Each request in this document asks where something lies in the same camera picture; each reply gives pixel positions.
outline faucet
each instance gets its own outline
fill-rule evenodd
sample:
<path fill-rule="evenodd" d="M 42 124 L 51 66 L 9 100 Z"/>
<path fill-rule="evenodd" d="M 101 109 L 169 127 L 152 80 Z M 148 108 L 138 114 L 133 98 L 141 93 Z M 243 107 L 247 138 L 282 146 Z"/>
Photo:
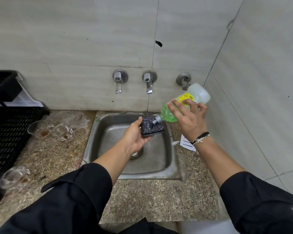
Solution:
<path fill-rule="evenodd" d="M 113 80 L 116 82 L 116 94 L 122 93 L 123 83 L 128 80 L 128 74 L 124 70 L 116 70 L 113 72 Z"/>
<path fill-rule="evenodd" d="M 147 70 L 143 73 L 142 79 L 146 82 L 146 93 L 152 94 L 153 93 L 153 83 L 157 80 L 157 74 L 153 70 Z"/>
<path fill-rule="evenodd" d="M 182 73 L 178 75 L 176 82 L 178 85 L 181 86 L 182 90 L 187 90 L 188 87 L 191 85 L 191 75 L 189 73 Z"/>

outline countertop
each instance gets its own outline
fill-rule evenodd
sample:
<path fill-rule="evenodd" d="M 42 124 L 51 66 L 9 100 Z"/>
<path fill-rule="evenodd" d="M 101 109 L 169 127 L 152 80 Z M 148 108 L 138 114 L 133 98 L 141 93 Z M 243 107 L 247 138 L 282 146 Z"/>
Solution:
<path fill-rule="evenodd" d="M 25 192 L 10 194 L 0 201 L 0 225 L 41 197 L 43 185 L 80 166 L 95 112 L 52 110 L 45 119 L 63 122 L 81 112 L 89 122 L 74 129 L 73 141 L 62 142 L 52 136 L 30 138 L 15 165 L 24 165 L 31 171 L 31 185 Z M 174 141 L 179 141 L 177 124 L 171 123 L 171 127 Z M 144 217 L 148 221 L 217 220 L 223 216 L 215 183 L 204 162 L 196 152 L 177 142 L 175 146 L 182 180 L 118 180 L 100 223 L 135 222 Z"/>

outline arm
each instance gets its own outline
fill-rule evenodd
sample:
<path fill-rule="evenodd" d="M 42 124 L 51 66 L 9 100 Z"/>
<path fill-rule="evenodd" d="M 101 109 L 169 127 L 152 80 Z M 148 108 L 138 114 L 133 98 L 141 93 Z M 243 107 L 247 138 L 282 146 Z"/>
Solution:
<path fill-rule="evenodd" d="M 207 106 L 186 99 L 168 108 L 190 142 L 207 132 Z M 240 233 L 293 233 L 293 195 L 245 171 L 211 138 L 196 143 L 196 150 L 211 171 L 234 227 Z"/>
<path fill-rule="evenodd" d="M 112 187 L 131 155 L 151 137 L 142 138 L 140 117 L 122 139 L 93 163 L 67 173 L 42 188 L 52 188 L 14 214 L 0 233 L 99 233 L 98 223 Z"/>

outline black shirt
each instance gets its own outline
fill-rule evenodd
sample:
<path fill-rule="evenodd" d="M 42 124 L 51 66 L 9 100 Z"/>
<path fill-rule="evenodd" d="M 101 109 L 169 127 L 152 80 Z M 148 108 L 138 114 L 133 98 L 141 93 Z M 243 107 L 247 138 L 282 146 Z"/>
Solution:
<path fill-rule="evenodd" d="M 36 202 L 14 214 L 0 233 L 99 233 L 103 210 L 112 191 L 104 167 L 83 165 L 42 188 Z M 293 195 L 248 172 L 220 187 L 220 195 L 236 230 L 248 234 L 293 233 Z M 175 233 L 141 220 L 122 233 Z"/>

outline sponge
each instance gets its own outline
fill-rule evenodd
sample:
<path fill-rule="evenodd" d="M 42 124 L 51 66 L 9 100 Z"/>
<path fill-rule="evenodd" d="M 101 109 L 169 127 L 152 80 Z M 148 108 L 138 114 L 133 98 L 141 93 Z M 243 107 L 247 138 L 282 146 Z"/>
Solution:
<path fill-rule="evenodd" d="M 141 126 L 141 135 L 143 138 L 164 132 L 164 127 L 162 126 L 162 124 L 158 123 L 154 125 L 152 122 L 154 120 L 155 120 L 155 117 L 144 117 L 142 119 L 142 123 L 140 126 Z"/>

